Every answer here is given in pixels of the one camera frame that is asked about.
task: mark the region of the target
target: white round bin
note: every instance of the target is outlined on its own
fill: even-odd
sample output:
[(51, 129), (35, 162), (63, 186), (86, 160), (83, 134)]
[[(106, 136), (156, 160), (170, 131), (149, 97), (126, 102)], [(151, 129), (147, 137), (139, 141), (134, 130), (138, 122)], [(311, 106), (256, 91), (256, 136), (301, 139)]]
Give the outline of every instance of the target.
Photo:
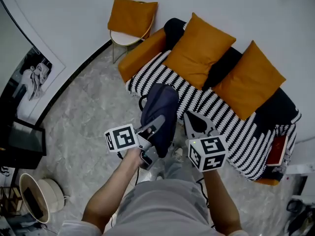
[[(25, 199), (24, 192), (29, 188), (34, 196), (43, 216), (36, 218), (32, 208)], [(50, 219), (50, 213), (57, 212), (64, 207), (64, 196), (60, 187), (51, 179), (36, 181), (31, 175), (23, 173), (20, 177), (21, 196), (30, 214), (40, 223), (46, 224)]]

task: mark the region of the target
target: backpack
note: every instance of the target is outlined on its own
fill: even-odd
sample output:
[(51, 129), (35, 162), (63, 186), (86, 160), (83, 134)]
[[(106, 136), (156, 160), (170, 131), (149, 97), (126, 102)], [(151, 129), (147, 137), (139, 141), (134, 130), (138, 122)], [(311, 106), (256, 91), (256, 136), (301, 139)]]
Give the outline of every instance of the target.
[[(142, 101), (145, 98), (147, 98), (147, 103), (143, 107)], [(140, 98), (139, 107), (142, 111), (140, 121), (142, 127), (160, 115), (165, 117), (164, 124), (149, 139), (149, 142), (156, 147), (158, 156), (164, 158), (175, 135), (176, 112), (179, 108), (178, 92), (172, 86), (155, 83), (148, 94)]]

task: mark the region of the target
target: black and white striped throw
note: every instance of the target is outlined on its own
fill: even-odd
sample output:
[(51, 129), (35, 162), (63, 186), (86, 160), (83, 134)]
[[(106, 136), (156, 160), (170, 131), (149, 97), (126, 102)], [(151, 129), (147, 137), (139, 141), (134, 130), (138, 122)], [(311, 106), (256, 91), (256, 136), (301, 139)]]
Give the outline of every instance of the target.
[(255, 121), (255, 112), (245, 121), (241, 120), (214, 91), (197, 90), (177, 73), (163, 65), (169, 53), (170, 51), (166, 51), (156, 55), (127, 81), (126, 89), (138, 96), (143, 96), (148, 93), (154, 83), (172, 85), (180, 97), (177, 117), (182, 120), (183, 113), (191, 110), (211, 119), (216, 129), (226, 138), (229, 146), (229, 163), (250, 180), (262, 177), (274, 136), (288, 136), (287, 157), (290, 158), (296, 137), (295, 122), (301, 117), (299, 112), (292, 120), (292, 125), (276, 125), (273, 130), (260, 129)]

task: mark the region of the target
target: white wall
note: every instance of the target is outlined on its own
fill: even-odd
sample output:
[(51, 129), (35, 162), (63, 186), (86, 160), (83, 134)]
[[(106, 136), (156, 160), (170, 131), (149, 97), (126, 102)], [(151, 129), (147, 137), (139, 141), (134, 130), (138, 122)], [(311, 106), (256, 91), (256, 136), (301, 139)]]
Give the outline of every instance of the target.
[(0, 3), (0, 95), (32, 45), (15, 26)]
[[(158, 1), (154, 29), (191, 13), (235, 36), (243, 52), (252, 39), (286, 77), (282, 88), (301, 110), (298, 140), (315, 136), (315, 0), (143, 0)], [(113, 0), (16, 0), (29, 23), (66, 69), (50, 95), (108, 39)]]

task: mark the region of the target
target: orange pillow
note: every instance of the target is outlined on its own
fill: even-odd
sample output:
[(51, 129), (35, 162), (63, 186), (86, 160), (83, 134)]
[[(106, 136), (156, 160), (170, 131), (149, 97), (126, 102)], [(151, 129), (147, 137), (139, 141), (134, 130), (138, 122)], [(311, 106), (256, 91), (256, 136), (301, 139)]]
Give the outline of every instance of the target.
[(246, 120), (285, 81), (254, 41), (232, 71), (214, 88), (242, 120)]
[(235, 41), (236, 38), (214, 28), (193, 13), (184, 35), (163, 64), (201, 90), (211, 66)]
[(157, 6), (157, 2), (114, 0), (107, 27), (109, 30), (142, 37), (150, 27)]

